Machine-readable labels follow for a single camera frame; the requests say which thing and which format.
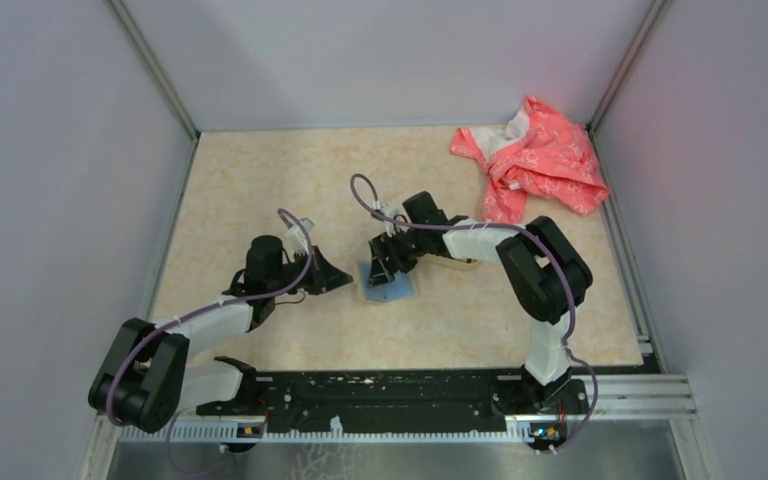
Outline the beige card holder wallet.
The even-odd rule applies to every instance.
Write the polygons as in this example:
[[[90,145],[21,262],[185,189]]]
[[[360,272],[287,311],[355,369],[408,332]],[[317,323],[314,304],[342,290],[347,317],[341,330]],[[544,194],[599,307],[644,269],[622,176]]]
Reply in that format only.
[[[406,274],[397,273],[395,280],[378,286],[371,284],[371,264],[368,261],[355,262],[355,280],[359,299],[374,305],[385,305],[406,301],[419,295],[419,287]]]

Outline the beige tray of cards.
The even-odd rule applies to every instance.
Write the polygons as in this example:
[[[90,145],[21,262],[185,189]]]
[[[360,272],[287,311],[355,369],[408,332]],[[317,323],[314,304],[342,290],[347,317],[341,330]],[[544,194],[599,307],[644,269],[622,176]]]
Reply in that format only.
[[[423,261],[443,268],[462,271],[472,271],[479,266],[479,262],[473,259],[454,259],[435,255],[427,255]]]

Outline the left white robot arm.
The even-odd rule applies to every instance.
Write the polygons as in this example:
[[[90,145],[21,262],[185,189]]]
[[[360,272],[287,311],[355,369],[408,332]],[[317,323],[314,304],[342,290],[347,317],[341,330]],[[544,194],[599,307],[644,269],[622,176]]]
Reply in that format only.
[[[316,245],[293,253],[277,236],[256,237],[245,266],[218,300],[164,323],[131,318],[119,328],[88,391],[88,404],[116,426],[155,433],[183,410],[226,405],[237,414],[260,399],[254,368],[229,357],[189,367],[202,352],[261,326],[284,294],[315,296],[351,284]]]

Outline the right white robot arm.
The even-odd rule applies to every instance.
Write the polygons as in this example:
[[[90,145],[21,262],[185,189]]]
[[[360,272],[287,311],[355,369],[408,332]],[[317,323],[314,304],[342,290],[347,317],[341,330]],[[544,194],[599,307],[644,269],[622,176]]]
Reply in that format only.
[[[568,343],[577,308],[593,275],[557,224],[546,216],[525,225],[447,217],[427,191],[405,200],[400,209],[380,204],[374,215],[386,229],[368,242],[371,287],[394,283],[427,256],[503,268],[532,320],[522,375],[524,401],[536,412],[559,403],[570,380]]]

